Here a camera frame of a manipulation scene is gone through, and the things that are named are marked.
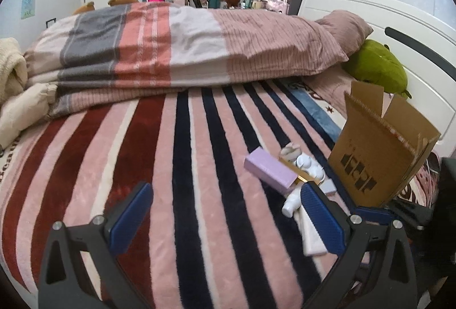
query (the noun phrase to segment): metal screw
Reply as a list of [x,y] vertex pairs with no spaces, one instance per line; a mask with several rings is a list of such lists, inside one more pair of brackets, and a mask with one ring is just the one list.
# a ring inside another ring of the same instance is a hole
[[353,224],[361,224],[361,222],[363,221],[362,217],[359,216],[359,215],[352,215],[350,217],[350,221],[353,223]]
[[97,215],[92,219],[92,223],[95,225],[102,225],[104,223],[104,216],[103,215]]
[[58,231],[62,227],[63,227],[63,223],[61,221],[57,221],[54,224],[52,224],[52,229],[54,229],[54,231]]
[[393,220],[393,227],[396,229],[401,229],[403,227],[402,222],[400,220]]

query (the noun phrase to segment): cream towel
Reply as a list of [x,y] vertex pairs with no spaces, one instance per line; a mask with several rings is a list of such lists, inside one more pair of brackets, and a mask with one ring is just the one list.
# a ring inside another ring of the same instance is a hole
[[55,102],[57,86],[35,84],[8,99],[0,109],[0,147],[8,147],[19,133],[44,119]]
[[24,91],[27,82],[26,60],[19,43],[9,37],[0,39],[0,106]]

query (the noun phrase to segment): purple box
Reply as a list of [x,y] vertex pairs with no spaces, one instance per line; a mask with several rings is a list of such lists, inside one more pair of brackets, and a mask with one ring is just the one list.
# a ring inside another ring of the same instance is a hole
[[244,168],[283,195],[292,191],[292,186],[298,178],[294,171],[261,147],[245,158]]

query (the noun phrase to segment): brown teddy bear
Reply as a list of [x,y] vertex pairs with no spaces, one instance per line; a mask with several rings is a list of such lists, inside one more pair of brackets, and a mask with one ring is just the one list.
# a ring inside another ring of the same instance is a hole
[[124,5],[124,4],[131,4],[131,3],[139,3],[139,0],[110,0],[108,1],[108,5],[110,7],[114,7],[115,5]]
[[87,3],[86,5],[83,5],[82,7],[78,8],[77,10],[74,11],[73,16],[76,14],[81,14],[85,12],[91,12],[95,10],[95,3],[91,1],[90,3]]

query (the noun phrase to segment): striped blanket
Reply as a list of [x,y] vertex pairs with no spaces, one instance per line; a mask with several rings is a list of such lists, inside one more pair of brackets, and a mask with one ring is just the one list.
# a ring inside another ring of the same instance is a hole
[[136,3],[65,18],[25,53],[29,81],[56,83],[56,118],[101,103],[314,75],[348,58],[322,26],[266,11]]
[[258,146],[278,154],[293,141],[339,187],[327,164],[335,136],[311,103],[269,80],[104,105],[27,130],[1,159],[2,266],[36,303],[53,222],[86,224],[146,180],[154,203],[119,262],[153,308],[301,308],[335,256],[303,255],[284,199],[243,162]]

